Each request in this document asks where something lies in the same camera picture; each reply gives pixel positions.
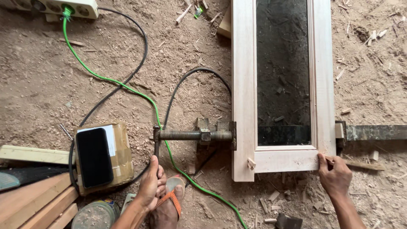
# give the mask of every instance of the smartphone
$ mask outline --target smartphone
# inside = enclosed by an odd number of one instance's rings
[[[90,188],[112,182],[113,169],[105,129],[79,132],[76,141],[83,186]]]

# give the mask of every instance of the hand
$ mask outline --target hand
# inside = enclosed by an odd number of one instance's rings
[[[346,166],[345,161],[339,157],[333,157],[335,162],[333,169],[328,170],[328,163],[325,155],[318,153],[319,158],[319,180],[322,187],[331,198],[346,197],[350,181],[352,180],[352,172]]]
[[[140,188],[135,199],[139,200],[142,207],[152,211],[157,205],[158,198],[165,194],[167,176],[162,166],[158,165],[155,155],[151,156],[149,170],[140,181]]]

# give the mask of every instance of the toe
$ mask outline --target toe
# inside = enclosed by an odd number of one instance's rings
[[[184,187],[182,187],[182,185],[177,185],[174,189],[174,194],[177,197],[178,202],[181,203],[184,196]]]

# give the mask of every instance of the foot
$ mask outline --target foot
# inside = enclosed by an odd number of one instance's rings
[[[183,187],[177,185],[174,189],[174,194],[177,197],[179,204],[183,198]],[[164,201],[150,214],[151,229],[176,229],[178,223],[178,213],[171,199]]]

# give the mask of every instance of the wooden window frame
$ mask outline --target wooden window frame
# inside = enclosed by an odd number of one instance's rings
[[[258,146],[256,0],[232,0],[234,181],[254,181],[254,174],[262,172],[317,170],[318,152],[336,154],[330,1],[307,0],[307,10],[311,145]],[[254,170],[248,158],[254,159]]]

